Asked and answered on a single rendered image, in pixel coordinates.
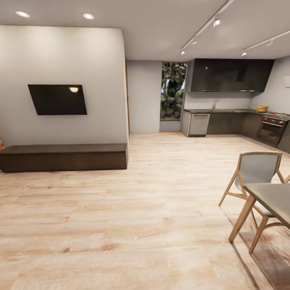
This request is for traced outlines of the popcorn bag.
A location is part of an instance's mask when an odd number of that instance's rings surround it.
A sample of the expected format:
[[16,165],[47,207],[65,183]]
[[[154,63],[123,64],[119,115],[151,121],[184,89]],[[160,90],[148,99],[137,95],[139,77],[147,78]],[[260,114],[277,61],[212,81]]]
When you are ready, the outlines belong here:
[[257,112],[265,112],[267,113],[268,106],[259,106],[257,107]]

